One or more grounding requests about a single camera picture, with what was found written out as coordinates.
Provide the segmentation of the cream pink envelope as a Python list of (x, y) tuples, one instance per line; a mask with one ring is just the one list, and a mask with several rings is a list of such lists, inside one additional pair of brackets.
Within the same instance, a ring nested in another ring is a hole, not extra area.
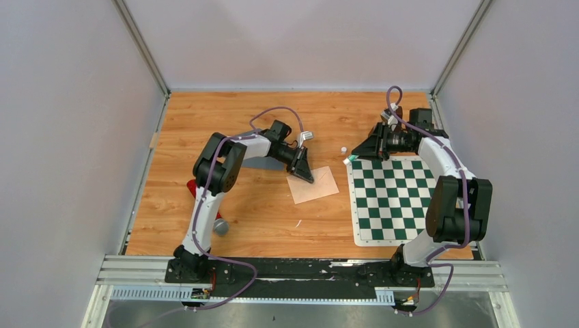
[(329, 166), (312, 171), (314, 182), (309, 183), (295, 176), (288, 176), (287, 182), (295, 204), (316, 200), (339, 192)]

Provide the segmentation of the green white glue stick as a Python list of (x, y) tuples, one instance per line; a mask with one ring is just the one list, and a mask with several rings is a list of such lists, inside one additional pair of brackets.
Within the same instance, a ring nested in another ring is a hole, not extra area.
[(350, 155), (343, 160), (344, 165), (350, 165), (353, 161), (358, 158), (358, 155)]

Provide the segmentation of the grey envelope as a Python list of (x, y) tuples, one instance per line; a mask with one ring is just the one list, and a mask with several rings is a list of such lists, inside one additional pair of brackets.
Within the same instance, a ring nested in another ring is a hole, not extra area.
[(284, 164), (268, 156), (271, 142), (263, 135), (246, 132), (236, 135), (234, 141), (240, 142), (247, 147), (242, 167), (283, 171)]

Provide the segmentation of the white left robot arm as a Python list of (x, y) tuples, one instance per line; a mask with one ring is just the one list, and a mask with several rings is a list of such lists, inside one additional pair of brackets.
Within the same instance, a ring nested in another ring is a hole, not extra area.
[(208, 254), (212, 231), (226, 193), (235, 185), (247, 159), (272, 158), (286, 165), (287, 173), (310, 184), (315, 179), (303, 143), (313, 139), (311, 131), (298, 135), (297, 146), (285, 141), (291, 133), (287, 124), (275, 120), (270, 128), (235, 136), (214, 133), (197, 159), (193, 176), (196, 196), (186, 236), (169, 261), (168, 272), (185, 274), (192, 282), (202, 282), (209, 273)]

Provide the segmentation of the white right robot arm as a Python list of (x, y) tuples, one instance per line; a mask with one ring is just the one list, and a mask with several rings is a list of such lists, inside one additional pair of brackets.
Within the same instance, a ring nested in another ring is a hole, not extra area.
[(484, 238), (492, 201), (492, 183), (477, 178), (451, 148), (449, 136), (434, 128), (431, 109), (410, 110), (410, 119), (390, 104), (368, 137), (352, 151), (363, 160), (387, 161), (392, 154), (414, 152), (436, 180), (434, 194), (425, 214), (425, 230), (398, 247), (390, 266), (391, 279), (407, 285), (417, 269), (449, 249), (465, 248)]

